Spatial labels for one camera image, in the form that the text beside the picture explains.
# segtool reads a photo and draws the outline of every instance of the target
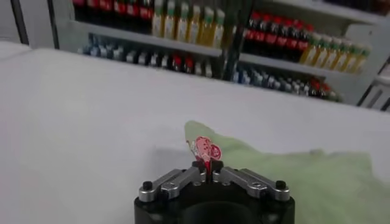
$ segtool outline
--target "yellow juice bottle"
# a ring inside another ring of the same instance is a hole
[[[325,59],[322,67],[324,69],[331,69],[340,51],[341,40],[338,38],[332,38],[329,45],[328,57]]]
[[[340,55],[337,60],[335,60],[335,65],[333,67],[336,71],[343,71],[343,67],[345,62],[347,61],[347,58],[349,56],[349,49],[351,47],[352,43],[349,40],[343,40],[342,44],[340,45]]]
[[[323,35],[322,41],[320,42],[320,48],[317,52],[317,55],[314,57],[311,65],[314,67],[322,68],[326,62],[327,57],[329,56],[329,46],[332,39],[329,36]]]
[[[371,46],[365,46],[363,47],[363,51],[361,55],[358,56],[358,59],[356,60],[355,65],[353,66],[352,72],[354,74],[360,74],[363,70],[363,66],[366,63],[367,57],[371,53]]]
[[[191,44],[198,43],[200,30],[200,7],[193,6],[193,17],[189,23],[186,40]]]
[[[214,11],[206,7],[205,8],[205,19],[202,23],[202,29],[200,31],[199,43],[204,46],[211,46],[211,40],[213,38],[213,18]]]
[[[318,44],[321,40],[321,36],[318,33],[312,33],[309,40],[309,46],[302,54],[299,63],[303,65],[311,65],[314,57],[317,54]]]
[[[174,39],[175,32],[175,1],[169,0],[167,15],[165,17],[164,37],[167,39]]]
[[[213,47],[215,48],[221,48],[222,39],[224,36],[224,21],[225,21],[225,13],[221,9],[218,9],[216,25],[214,30],[214,37],[213,37]]]
[[[176,40],[186,41],[186,35],[188,30],[188,4],[182,3],[182,14],[177,23]]]
[[[154,2],[154,15],[152,20],[152,35],[156,37],[163,36],[163,0],[155,0]]]
[[[360,46],[357,44],[353,44],[349,47],[349,53],[347,55],[347,59],[344,62],[343,66],[341,67],[341,72],[348,72],[352,73],[352,68],[354,64],[356,63],[356,60],[358,59],[359,54],[361,53],[362,49],[360,49]]]

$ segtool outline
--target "white tabletop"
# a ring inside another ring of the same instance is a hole
[[[8,41],[0,41],[0,61],[5,58],[10,58],[30,50],[31,48],[25,44],[17,44]]]
[[[367,151],[390,180],[385,113],[50,50],[0,71],[0,223],[133,223],[142,181],[190,166],[190,119],[264,152]]]

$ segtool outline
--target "screw head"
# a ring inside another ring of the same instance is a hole
[[[153,188],[153,183],[151,181],[145,181],[142,183],[142,189],[144,191],[150,191]]]
[[[276,181],[276,185],[275,186],[276,186],[276,189],[278,189],[278,190],[284,190],[287,187],[286,182],[284,182],[282,180]]]

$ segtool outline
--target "shelf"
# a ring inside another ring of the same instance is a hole
[[[299,63],[293,63],[289,61],[283,61],[273,58],[267,58],[262,56],[250,55],[250,54],[240,54],[239,60],[241,62],[253,63],[256,65],[267,66],[271,68],[278,68],[287,71],[300,72],[309,75],[315,75],[318,77],[330,77],[330,76],[340,76],[340,75],[351,75],[345,74],[337,71],[330,71],[321,68],[315,68],[311,66],[301,65]]]
[[[322,1],[314,1],[314,0],[268,0],[268,1],[290,5],[301,9],[311,10],[326,15],[332,15],[340,18],[350,19],[352,21],[356,21],[360,23],[367,23],[373,25],[379,24],[386,19],[385,16],[376,15],[373,13],[368,13],[357,9],[347,8],[341,5],[333,5]]]
[[[164,38],[154,37],[152,35],[145,35],[141,33],[135,33],[127,30],[120,30],[109,28],[105,26],[97,26],[88,23],[82,23],[78,21],[68,21],[69,26],[74,29],[82,30],[83,32],[94,33],[98,35],[105,35],[114,38],[120,38],[124,40],[130,40],[134,42],[153,44],[156,46],[166,47],[170,49],[177,49],[186,52],[192,52],[196,54],[208,55],[212,57],[219,57],[222,55],[221,49],[215,49],[211,47],[205,47],[195,44],[183,43],[174,40],[168,40]]]

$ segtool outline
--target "light green cloth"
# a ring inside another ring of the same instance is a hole
[[[296,224],[390,224],[390,187],[373,176],[367,153],[261,153],[203,124],[187,122],[189,144],[199,136],[219,146],[225,166],[286,181],[296,201]]]

